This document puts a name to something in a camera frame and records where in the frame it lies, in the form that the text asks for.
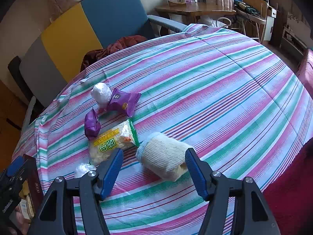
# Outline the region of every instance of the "silver screw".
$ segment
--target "silver screw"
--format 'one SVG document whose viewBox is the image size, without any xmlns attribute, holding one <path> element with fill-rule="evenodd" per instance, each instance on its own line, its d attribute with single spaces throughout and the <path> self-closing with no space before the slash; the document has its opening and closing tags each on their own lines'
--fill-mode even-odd
<svg viewBox="0 0 313 235">
<path fill-rule="evenodd" d="M 61 177 L 61 176 L 56 177 L 54 181 L 60 183 L 63 181 L 63 177 Z"/>
<path fill-rule="evenodd" d="M 214 177 L 220 177 L 222 174 L 218 170 L 215 170 L 215 171 L 212 172 L 212 175 Z"/>
<path fill-rule="evenodd" d="M 97 172 L 95 170 L 91 170 L 90 172 L 88 172 L 88 176 L 90 177 L 94 177 L 97 174 Z"/>
<path fill-rule="evenodd" d="M 251 177 L 246 177 L 245 180 L 246 180 L 247 183 L 252 183 L 253 182 L 253 178 L 251 178 Z"/>
</svg>

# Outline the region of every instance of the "striped tablecloth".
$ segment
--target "striped tablecloth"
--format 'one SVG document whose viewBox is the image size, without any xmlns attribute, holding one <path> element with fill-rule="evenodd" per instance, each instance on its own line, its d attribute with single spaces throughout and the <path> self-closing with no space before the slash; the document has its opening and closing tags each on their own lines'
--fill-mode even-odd
<svg viewBox="0 0 313 235">
<path fill-rule="evenodd" d="M 73 178 L 76 165 L 89 162 L 84 117 L 91 107 L 101 132 L 126 119 L 99 109 L 90 96 L 98 82 L 142 93 L 133 117 L 140 142 L 162 132 L 194 146 L 213 170 L 234 179 L 251 176 L 262 190 L 313 134 L 312 99 L 275 54 L 231 30 L 191 24 L 183 33 L 91 65 L 29 126 L 13 158 L 36 157 L 44 191 L 55 177 Z M 124 152 L 111 196 L 101 203 L 110 232 L 197 234 L 207 202 L 197 195 L 189 173 L 176 182 L 163 181 L 136 161 L 135 152 Z M 233 207 L 230 199 L 225 233 Z M 75 215 L 83 234 L 79 198 Z"/>
</svg>

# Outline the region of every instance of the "purple wrapper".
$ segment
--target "purple wrapper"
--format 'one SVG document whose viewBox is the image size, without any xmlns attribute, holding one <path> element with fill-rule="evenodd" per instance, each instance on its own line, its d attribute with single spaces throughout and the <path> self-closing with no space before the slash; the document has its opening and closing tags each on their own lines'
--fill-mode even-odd
<svg viewBox="0 0 313 235">
<path fill-rule="evenodd" d="M 135 105 L 138 102 L 141 93 L 130 94 L 123 92 L 115 88 L 113 90 L 110 103 L 107 107 L 107 111 L 116 110 L 128 117 L 134 114 Z"/>
<path fill-rule="evenodd" d="M 100 129 L 99 118 L 92 108 L 85 116 L 85 135 L 89 140 L 92 140 L 98 136 Z"/>
</svg>

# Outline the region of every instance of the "couch backrest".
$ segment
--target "couch backrest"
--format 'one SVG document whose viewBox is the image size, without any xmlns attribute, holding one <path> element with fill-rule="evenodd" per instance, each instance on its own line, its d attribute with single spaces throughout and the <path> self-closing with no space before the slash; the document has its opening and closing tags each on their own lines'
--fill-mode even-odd
<svg viewBox="0 0 313 235">
<path fill-rule="evenodd" d="M 154 37 L 140 0 L 83 0 L 38 37 L 22 58 L 20 72 L 47 107 L 80 72 L 88 51 L 137 34 Z"/>
</svg>

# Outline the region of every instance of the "white ribbed cloth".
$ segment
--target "white ribbed cloth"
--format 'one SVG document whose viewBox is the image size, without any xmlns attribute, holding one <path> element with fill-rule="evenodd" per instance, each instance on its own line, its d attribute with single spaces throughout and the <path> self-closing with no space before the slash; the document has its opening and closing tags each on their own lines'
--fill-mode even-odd
<svg viewBox="0 0 313 235">
<path fill-rule="evenodd" d="M 140 144 L 137 160 L 164 180 L 176 181 L 187 171 L 185 152 L 192 146 L 154 132 Z"/>
</svg>

